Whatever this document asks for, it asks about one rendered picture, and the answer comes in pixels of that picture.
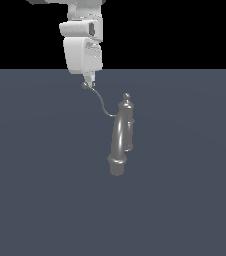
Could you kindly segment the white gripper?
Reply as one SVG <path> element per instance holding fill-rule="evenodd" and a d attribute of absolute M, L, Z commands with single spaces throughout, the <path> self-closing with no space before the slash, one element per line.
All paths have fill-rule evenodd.
<path fill-rule="evenodd" d="M 63 47 L 70 73 L 83 74 L 84 81 L 94 87 L 95 71 L 103 67 L 101 46 L 87 37 L 65 37 Z"/>

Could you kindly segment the thin curved grey faucet handle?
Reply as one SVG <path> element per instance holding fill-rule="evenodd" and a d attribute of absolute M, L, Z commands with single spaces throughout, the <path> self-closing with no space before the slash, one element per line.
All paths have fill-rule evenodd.
<path fill-rule="evenodd" d="M 94 87 L 95 87 L 95 83 L 94 83 L 94 82 L 92 82 L 91 85 L 89 85 L 87 82 L 83 82 L 83 83 L 81 84 L 81 87 L 82 87 L 83 89 L 89 89 L 89 90 L 91 90 L 92 92 L 94 92 L 94 93 L 97 95 L 97 97 L 99 98 L 100 103 L 101 103 L 102 111 L 104 112 L 105 115 L 107 115 L 107 116 L 109 116 L 109 117 L 116 117 L 116 115 L 110 114 L 110 113 L 105 109 L 105 104 L 104 104 L 103 98 L 102 98 L 102 96 L 99 94 L 99 92 L 94 88 Z"/>

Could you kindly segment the grey metal faucet body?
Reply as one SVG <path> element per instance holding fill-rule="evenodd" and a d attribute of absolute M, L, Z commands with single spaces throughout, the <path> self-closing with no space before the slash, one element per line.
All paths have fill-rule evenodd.
<path fill-rule="evenodd" d="M 125 155 L 133 149 L 133 109 L 134 104 L 130 100 L 129 93 L 123 94 L 123 101 L 118 104 L 119 112 L 115 117 L 111 153 L 107 157 L 110 165 L 110 173 L 114 176 L 120 176 L 124 173 L 124 165 L 127 161 Z"/>

